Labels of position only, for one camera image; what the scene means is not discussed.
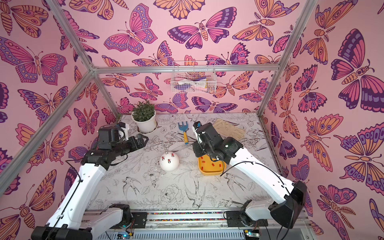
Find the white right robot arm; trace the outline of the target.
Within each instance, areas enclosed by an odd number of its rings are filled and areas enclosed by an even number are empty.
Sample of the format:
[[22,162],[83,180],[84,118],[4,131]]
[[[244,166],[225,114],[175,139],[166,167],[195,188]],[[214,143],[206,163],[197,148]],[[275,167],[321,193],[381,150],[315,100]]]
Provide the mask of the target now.
[[307,186],[298,181],[288,180],[254,157],[239,141],[232,137],[223,139],[212,123],[193,124],[196,142],[193,150],[196,157],[204,155],[223,161],[246,174],[270,196],[265,201],[245,202],[237,214],[244,226],[252,226],[258,221],[274,220],[280,226],[292,229],[299,217],[306,198]]

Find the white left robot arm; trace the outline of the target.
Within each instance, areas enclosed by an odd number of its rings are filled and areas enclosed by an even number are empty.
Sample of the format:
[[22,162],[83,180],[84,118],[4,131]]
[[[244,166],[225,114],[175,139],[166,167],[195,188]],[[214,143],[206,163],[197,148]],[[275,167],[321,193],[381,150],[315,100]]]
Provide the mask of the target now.
[[98,143],[82,158],[68,194],[46,225],[35,227],[33,240],[95,240],[113,226],[132,226],[134,219],[127,204],[113,204],[89,222],[82,222],[93,192],[107,170],[115,166],[114,160],[144,148],[149,141],[142,134],[129,137],[128,129],[122,122],[99,128]]

